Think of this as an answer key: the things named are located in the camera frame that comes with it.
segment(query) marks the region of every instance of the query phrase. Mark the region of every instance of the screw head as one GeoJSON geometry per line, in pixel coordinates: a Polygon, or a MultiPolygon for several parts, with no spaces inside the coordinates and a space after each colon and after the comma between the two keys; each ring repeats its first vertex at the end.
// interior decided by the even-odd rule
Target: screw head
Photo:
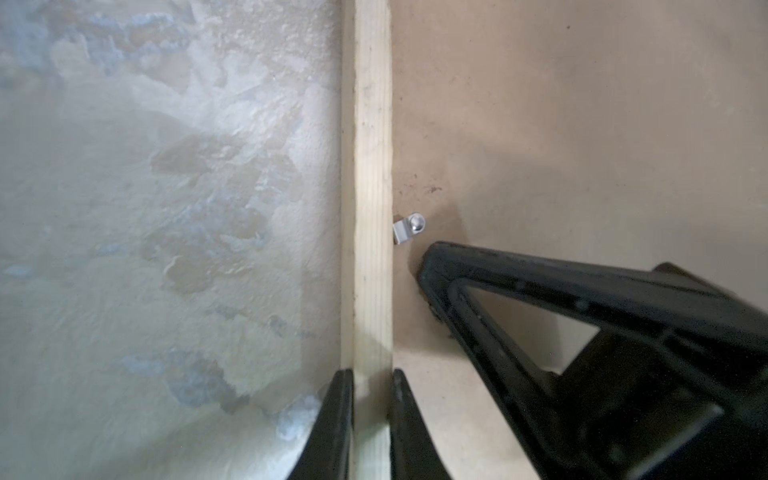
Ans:
{"type": "Polygon", "coordinates": [[[408,217],[408,224],[411,226],[413,233],[419,233],[427,226],[427,220],[421,214],[412,214],[408,217]]]}

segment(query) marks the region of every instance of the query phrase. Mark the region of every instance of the water stain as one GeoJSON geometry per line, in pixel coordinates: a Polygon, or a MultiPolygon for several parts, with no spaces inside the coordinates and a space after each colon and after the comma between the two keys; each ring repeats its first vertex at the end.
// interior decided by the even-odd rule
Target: water stain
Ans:
{"type": "Polygon", "coordinates": [[[118,21],[94,14],[87,5],[72,0],[7,0],[2,34],[16,61],[41,73],[54,70],[51,47],[55,42],[82,37],[91,63],[111,75],[126,61],[136,62],[147,55],[170,54],[189,47],[191,35],[177,17],[190,24],[194,23],[194,15],[189,5],[174,7],[176,15],[148,12],[118,21]]]}
{"type": "Polygon", "coordinates": [[[227,383],[216,360],[199,352],[172,349],[149,356],[126,356],[121,363],[137,375],[162,376],[170,393],[184,406],[218,403],[223,411],[232,414],[250,401],[249,395],[237,395],[227,383]]]}
{"type": "Polygon", "coordinates": [[[201,175],[211,171],[208,162],[231,160],[242,148],[231,135],[190,135],[155,154],[150,166],[155,174],[201,175]]]}
{"type": "Polygon", "coordinates": [[[210,308],[205,310],[205,313],[207,315],[216,313],[217,315],[221,315],[224,317],[224,319],[227,320],[234,320],[238,315],[245,316],[246,318],[249,316],[248,311],[245,309],[235,308],[233,306],[224,305],[223,303],[218,302],[215,302],[210,306],[210,308]]]}
{"type": "Polygon", "coordinates": [[[268,66],[278,83],[295,84],[301,93],[310,81],[338,88],[342,22],[336,2],[206,3],[210,17],[223,20],[206,25],[221,54],[241,51],[268,66]]]}
{"type": "Polygon", "coordinates": [[[285,338],[288,334],[288,322],[280,318],[279,315],[270,316],[270,319],[267,320],[267,325],[280,338],[285,338]]]}
{"type": "MultiPolygon", "coordinates": [[[[184,150],[205,157],[209,144],[189,140],[184,150]]],[[[166,166],[175,165],[168,160],[166,166]]],[[[159,263],[178,293],[202,292],[219,275],[241,275],[255,268],[251,257],[270,238],[275,208],[301,195],[301,177],[282,154],[264,154],[239,166],[210,196],[184,208],[142,241],[142,258],[159,263]]]]}
{"type": "Polygon", "coordinates": [[[29,265],[11,265],[2,272],[14,278],[29,278],[34,273],[34,270],[29,265]]]}
{"type": "Polygon", "coordinates": [[[292,442],[306,435],[320,412],[321,402],[317,395],[299,397],[279,412],[274,420],[277,438],[292,442]]]}
{"type": "Polygon", "coordinates": [[[126,254],[127,248],[119,243],[107,243],[106,245],[98,245],[92,250],[92,257],[114,257],[116,255],[126,254]]]}
{"type": "Polygon", "coordinates": [[[296,336],[301,339],[315,339],[317,338],[317,334],[314,332],[310,332],[309,330],[299,330],[296,332],[296,336]]]}
{"type": "Polygon", "coordinates": [[[135,62],[140,73],[173,88],[183,95],[190,86],[192,59],[186,50],[147,55],[135,62]]]}
{"type": "MultiPolygon", "coordinates": [[[[266,78],[258,85],[240,92],[235,101],[253,102],[258,105],[269,105],[275,99],[279,98],[285,105],[286,87],[291,82],[278,81],[275,78],[266,78]]],[[[287,105],[287,109],[280,115],[279,120],[275,121],[269,131],[269,137],[264,141],[264,147],[269,150],[279,150],[283,148],[288,137],[293,134],[301,124],[302,105],[296,101],[293,105],[287,105]]]]}

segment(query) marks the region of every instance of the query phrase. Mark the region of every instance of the metal bracket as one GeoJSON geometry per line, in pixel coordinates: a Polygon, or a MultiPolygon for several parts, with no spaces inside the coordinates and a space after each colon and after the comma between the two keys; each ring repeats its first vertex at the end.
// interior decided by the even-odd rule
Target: metal bracket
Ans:
{"type": "Polygon", "coordinates": [[[408,241],[409,238],[424,231],[427,220],[419,212],[414,212],[392,225],[395,234],[395,245],[408,241]]]}

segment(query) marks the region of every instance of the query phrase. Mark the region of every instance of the beige floor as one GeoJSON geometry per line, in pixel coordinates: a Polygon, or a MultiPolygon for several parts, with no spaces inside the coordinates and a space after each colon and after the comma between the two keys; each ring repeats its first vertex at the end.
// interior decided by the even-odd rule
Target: beige floor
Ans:
{"type": "MultiPolygon", "coordinates": [[[[413,273],[453,240],[650,269],[768,309],[768,4],[392,0],[396,365],[455,478],[535,478],[413,273]]],[[[592,330],[496,304],[551,369],[592,330]]]]}

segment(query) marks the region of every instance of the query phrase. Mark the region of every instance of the floor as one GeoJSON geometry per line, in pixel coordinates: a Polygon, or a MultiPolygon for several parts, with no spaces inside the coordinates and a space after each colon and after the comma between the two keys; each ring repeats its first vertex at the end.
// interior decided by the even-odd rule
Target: floor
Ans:
{"type": "Polygon", "coordinates": [[[0,477],[285,478],[339,365],[337,0],[0,2],[0,477]]]}
{"type": "MultiPolygon", "coordinates": [[[[537,478],[414,281],[436,240],[649,270],[768,310],[768,4],[392,0],[395,364],[453,478],[537,478]]],[[[486,305],[543,367],[594,330],[486,305]]]]}

